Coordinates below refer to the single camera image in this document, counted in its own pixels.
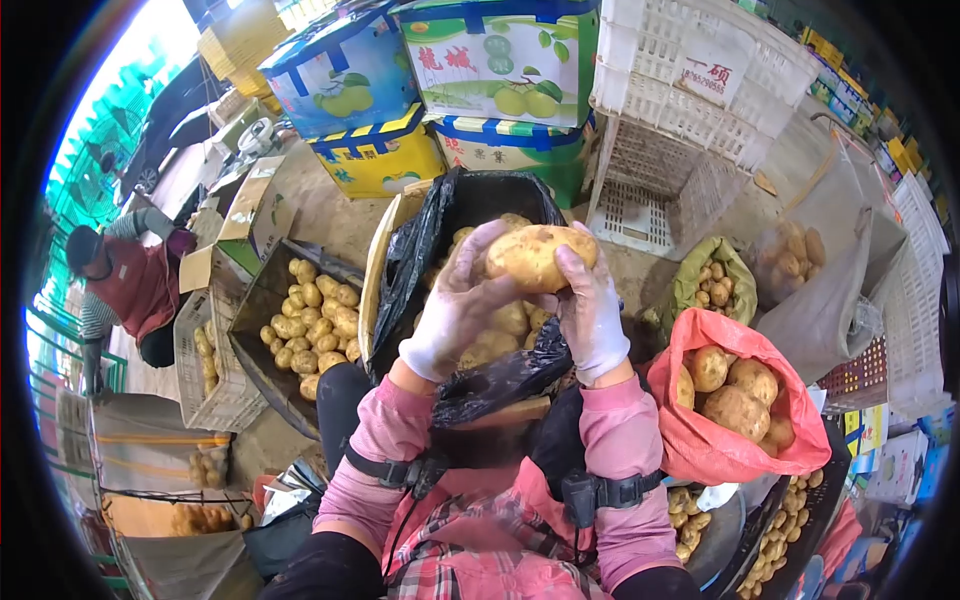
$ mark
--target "car wheel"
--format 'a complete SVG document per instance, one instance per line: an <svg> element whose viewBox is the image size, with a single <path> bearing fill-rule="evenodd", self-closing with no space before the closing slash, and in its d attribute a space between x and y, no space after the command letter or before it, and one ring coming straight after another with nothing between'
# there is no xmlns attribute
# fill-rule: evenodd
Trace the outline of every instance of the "car wheel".
<svg viewBox="0 0 960 600"><path fill-rule="evenodd" d="M143 171L140 171L140 177L137 178L136 183L143 186L144 192L153 194L156 188L156 182L159 179L160 173L158 173L154 167L147 167Z"/></svg>

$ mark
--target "red sack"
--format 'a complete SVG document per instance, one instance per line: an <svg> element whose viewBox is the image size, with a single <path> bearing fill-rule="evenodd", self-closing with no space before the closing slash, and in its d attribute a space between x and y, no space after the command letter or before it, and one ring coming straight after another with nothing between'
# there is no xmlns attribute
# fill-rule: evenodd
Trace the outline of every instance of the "red sack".
<svg viewBox="0 0 960 600"><path fill-rule="evenodd" d="M677 404L677 373L688 350L715 344L741 358L755 358L778 376L780 395L771 415L789 415L796 440L771 458L743 436ZM765 472L802 475L830 459L827 431L806 386L790 363L765 337L702 308L680 313L670 334L670 346L658 354L647 373L660 408L663 462L667 474L707 486L745 483Z"/></svg>

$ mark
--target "car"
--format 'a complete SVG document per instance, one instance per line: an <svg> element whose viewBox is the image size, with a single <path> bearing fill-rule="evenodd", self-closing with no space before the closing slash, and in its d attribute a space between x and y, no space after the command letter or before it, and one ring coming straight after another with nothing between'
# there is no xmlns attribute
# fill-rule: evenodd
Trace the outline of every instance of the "car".
<svg viewBox="0 0 960 600"><path fill-rule="evenodd" d="M122 199L128 198L138 184L146 193L153 192L160 179L160 164L173 148L184 148L210 137L211 127L208 120L204 122L205 110L200 109L219 99L224 91L225 86L216 77L204 76L200 55L194 55L158 92L147 110L130 161L125 167L121 165L125 169L120 178Z"/></svg>

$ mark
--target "pink sleeve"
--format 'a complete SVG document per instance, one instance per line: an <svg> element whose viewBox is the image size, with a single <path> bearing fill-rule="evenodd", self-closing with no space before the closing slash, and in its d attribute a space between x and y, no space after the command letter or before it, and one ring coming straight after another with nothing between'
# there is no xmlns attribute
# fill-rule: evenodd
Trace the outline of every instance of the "pink sleeve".
<svg viewBox="0 0 960 600"><path fill-rule="evenodd" d="M401 390L389 375L384 377L380 386L360 401L360 425L350 437L350 445L376 462L413 460L426 448L433 400L432 396ZM313 521L314 531L327 521L347 521L383 547L403 493L403 489L384 488L344 457Z"/></svg>
<svg viewBox="0 0 960 600"><path fill-rule="evenodd" d="M636 375L602 390L582 391L580 437L587 448L587 471L623 479L660 468L663 442L657 404L640 388ZM596 515L600 580L607 593L627 577L651 566L682 566L676 533L667 514L666 487L660 484L628 509L599 509Z"/></svg>

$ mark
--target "white glove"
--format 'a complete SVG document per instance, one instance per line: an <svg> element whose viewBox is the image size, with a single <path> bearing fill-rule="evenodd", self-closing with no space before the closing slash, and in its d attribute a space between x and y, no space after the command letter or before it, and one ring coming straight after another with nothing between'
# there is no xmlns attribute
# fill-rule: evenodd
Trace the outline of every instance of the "white glove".
<svg viewBox="0 0 960 600"><path fill-rule="evenodd" d="M573 226L590 233L580 222L575 221ZM570 346L577 379L591 386L597 377L622 363L630 352L630 340L620 324L620 300L599 243L592 271L587 270L580 255L566 244L557 248L555 260L570 282L570 287L557 292L560 331Z"/></svg>
<svg viewBox="0 0 960 600"><path fill-rule="evenodd" d="M400 358L420 377L440 383L460 355L487 328L494 310L519 299L512 277L481 280L487 248L507 232L497 219L473 231L454 249L423 307L420 326L400 342Z"/></svg>

